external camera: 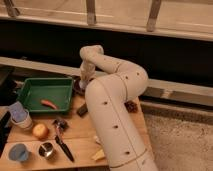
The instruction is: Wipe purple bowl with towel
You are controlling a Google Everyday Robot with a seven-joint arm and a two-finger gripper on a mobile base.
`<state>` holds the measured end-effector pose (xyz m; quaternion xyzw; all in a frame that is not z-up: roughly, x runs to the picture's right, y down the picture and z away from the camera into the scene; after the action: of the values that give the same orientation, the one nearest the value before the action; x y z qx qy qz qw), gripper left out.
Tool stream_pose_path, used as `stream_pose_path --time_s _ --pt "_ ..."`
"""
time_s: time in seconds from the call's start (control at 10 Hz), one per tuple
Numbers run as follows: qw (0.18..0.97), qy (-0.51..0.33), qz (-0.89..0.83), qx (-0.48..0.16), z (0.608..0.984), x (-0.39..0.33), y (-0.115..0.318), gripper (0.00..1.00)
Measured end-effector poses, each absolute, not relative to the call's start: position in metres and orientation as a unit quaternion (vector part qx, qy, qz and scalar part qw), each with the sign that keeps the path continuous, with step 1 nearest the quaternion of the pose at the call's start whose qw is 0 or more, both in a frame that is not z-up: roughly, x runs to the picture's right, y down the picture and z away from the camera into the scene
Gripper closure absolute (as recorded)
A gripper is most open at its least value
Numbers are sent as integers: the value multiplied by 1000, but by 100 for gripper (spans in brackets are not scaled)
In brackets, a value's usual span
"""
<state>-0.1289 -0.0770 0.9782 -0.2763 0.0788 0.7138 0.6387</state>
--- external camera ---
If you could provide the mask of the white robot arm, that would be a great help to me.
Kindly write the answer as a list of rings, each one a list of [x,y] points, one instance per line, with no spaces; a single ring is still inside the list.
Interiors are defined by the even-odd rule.
[[[147,72],[139,65],[104,54],[100,45],[80,50],[89,62],[106,75],[86,87],[85,100],[111,171],[158,171],[124,105],[148,86]]]

